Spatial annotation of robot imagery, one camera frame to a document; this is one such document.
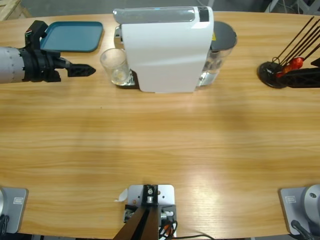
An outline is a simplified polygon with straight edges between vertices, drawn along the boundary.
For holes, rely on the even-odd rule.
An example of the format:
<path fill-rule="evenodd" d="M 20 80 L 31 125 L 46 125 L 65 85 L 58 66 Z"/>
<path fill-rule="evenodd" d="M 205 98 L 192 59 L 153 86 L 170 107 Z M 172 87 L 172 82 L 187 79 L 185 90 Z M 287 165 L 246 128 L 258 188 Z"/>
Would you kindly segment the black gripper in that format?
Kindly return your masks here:
<path fill-rule="evenodd" d="M 73 64 L 60 53 L 45 50 L 19 49 L 19 55 L 23 59 L 23 82 L 60 82 L 60 74 L 56 69 L 66 69 L 68 77 L 88 77 L 96 72 L 96 69 L 88 64 Z"/>

